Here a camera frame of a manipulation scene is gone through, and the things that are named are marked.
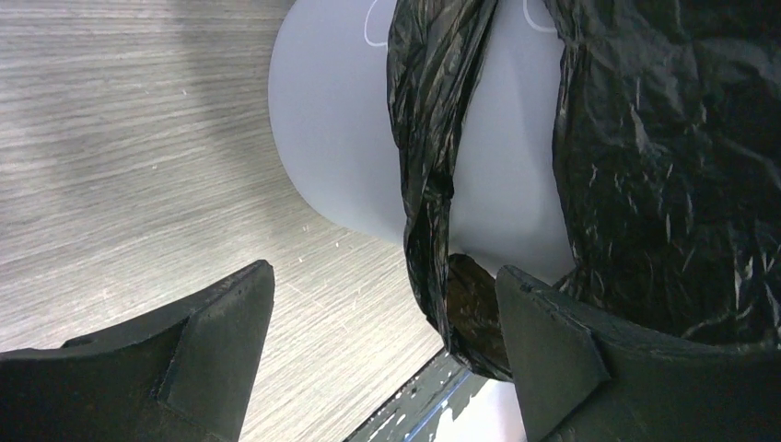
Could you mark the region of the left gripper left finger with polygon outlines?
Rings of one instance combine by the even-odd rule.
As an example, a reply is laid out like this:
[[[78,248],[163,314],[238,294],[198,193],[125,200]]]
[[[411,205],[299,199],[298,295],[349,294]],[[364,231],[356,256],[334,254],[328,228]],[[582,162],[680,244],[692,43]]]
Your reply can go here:
[[[236,441],[274,308],[253,262],[56,349],[1,355],[5,441]]]

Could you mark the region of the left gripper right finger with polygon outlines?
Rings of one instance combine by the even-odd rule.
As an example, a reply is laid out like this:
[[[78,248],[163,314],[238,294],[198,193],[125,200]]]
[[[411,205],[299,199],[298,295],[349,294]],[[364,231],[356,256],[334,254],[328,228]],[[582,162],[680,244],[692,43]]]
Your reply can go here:
[[[495,281],[530,441],[776,441],[780,354],[652,331],[506,266]]]

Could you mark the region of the black trash bag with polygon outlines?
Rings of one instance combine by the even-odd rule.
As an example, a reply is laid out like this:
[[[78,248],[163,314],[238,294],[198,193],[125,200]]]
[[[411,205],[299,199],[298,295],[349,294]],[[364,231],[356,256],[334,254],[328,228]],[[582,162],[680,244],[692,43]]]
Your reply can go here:
[[[780,347],[780,5],[549,1],[564,44],[553,173],[575,267],[556,288],[657,332]],[[401,1],[387,55],[415,300],[471,372],[509,381],[494,281],[449,251],[494,1]]]

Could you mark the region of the grey translucent trash bin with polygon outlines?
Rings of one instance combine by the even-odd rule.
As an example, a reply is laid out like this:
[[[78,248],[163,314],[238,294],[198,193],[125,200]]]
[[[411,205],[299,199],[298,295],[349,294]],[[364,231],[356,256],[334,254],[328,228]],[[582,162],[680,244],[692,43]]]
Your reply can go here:
[[[334,224],[402,243],[399,155],[386,103],[392,1],[297,1],[268,87],[279,157]],[[563,43],[541,1],[502,1],[465,118],[449,248],[488,272],[551,283],[574,267],[552,166]]]

